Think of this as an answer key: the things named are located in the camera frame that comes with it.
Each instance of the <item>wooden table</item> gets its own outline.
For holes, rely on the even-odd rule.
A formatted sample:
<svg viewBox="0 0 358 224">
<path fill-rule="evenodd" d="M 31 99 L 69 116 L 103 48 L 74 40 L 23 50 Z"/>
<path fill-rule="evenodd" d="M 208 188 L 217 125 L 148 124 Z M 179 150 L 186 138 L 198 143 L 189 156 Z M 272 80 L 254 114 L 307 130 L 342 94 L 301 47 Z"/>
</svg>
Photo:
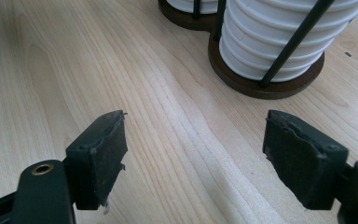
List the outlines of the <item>wooden table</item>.
<svg viewBox="0 0 358 224">
<path fill-rule="evenodd" d="M 225 85 L 208 37 L 170 23 L 157 0 L 0 0 L 0 197 L 24 168 L 62 160 L 97 117 L 123 109 L 127 171 L 110 212 L 76 212 L 78 223 L 336 223 L 339 203 L 304 209 L 261 147 L 277 109 L 358 161 L 358 17 L 320 76 L 276 101 Z"/>
</svg>

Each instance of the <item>white stacked cups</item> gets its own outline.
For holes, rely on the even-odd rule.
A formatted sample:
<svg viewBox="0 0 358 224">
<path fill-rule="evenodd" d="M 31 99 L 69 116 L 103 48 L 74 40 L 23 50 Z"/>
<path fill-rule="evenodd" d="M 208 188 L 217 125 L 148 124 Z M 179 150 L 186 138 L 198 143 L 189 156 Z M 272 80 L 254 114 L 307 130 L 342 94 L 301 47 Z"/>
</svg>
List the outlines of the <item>white stacked cups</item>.
<svg viewBox="0 0 358 224">
<path fill-rule="evenodd" d="M 242 77 L 261 80 L 316 2 L 227 0 L 219 43 L 226 65 Z M 272 81 L 301 76 L 357 14 L 358 0 L 335 1 Z"/>
<path fill-rule="evenodd" d="M 194 0 L 167 0 L 167 2 L 174 8 L 193 13 Z M 218 0 L 200 0 L 200 14 L 213 14 L 217 11 Z"/>
</svg>

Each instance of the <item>wood grain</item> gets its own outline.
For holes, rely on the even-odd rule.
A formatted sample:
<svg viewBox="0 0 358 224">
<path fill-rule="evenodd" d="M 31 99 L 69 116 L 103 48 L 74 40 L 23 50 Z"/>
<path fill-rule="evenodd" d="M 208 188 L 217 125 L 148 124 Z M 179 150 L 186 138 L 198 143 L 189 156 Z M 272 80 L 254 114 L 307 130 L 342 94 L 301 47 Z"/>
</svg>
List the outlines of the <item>wood grain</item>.
<svg viewBox="0 0 358 224">
<path fill-rule="evenodd" d="M 277 101 L 226 86 L 208 37 L 167 21 L 157 0 L 0 0 L 0 197 L 27 166 L 62 160 L 97 117 L 123 109 L 127 171 L 110 212 L 76 212 L 78 223 L 337 223 L 339 203 L 305 210 L 261 147 L 278 109 L 358 161 L 358 17 L 319 77 Z"/>
</svg>

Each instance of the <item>dark wooden base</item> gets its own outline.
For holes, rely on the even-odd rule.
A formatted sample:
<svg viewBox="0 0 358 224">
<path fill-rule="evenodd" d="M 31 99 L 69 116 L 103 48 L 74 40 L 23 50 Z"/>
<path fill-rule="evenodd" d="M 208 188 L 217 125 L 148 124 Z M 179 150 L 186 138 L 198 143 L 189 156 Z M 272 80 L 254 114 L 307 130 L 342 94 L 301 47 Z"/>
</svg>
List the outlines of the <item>dark wooden base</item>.
<svg viewBox="0 0 358 224">
<path fill-rule="evenodd" d="M 321 73 L 324 67 L 324 54 L 303 75 L 285 82 L 271 82 L 266 88 L 260 88 L 258 81 L 242 77 L 233 72 L 223 61 L 219 42 L 213 40 L 216 14 L 201 15 L 193 20 L 191 13 L 180 11 L 167 3 L 158 0 L 162 14 L 171 22 L 189 30 L 208 31 L 211 33 L 208 45 L 208 56 L 215 73 L 232 89 L 245 95 L 260 99 L 282 99 L 292 96 L 309 86 Z"/>
</svg>

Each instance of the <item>clamp jaw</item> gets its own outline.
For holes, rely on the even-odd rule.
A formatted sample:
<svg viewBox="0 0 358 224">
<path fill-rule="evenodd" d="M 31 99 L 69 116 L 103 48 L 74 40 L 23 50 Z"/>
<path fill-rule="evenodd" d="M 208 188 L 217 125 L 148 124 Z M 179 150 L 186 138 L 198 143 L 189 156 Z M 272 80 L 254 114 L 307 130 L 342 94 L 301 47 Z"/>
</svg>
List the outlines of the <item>clamp jaw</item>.
<svg viewBox="0 0 358 224">
<path fill-rule="evenodd" d="M 0 199 L 0 224 L 76 223 L 79 210 L 107 206 L 127 152 L 123 111 L 97 118 L 66 149 L 64 161 L 26 168 L 16 192 Z"/>
<path fill-rule="evenodd" d="M 330 210 L 341 202 L 338 222 L 358 223 L 358 162 L 346 163 L 349 151 L 307 122 L 270 110 L 263 152 L 280 180 L 310 210 Z"/>
</svg>

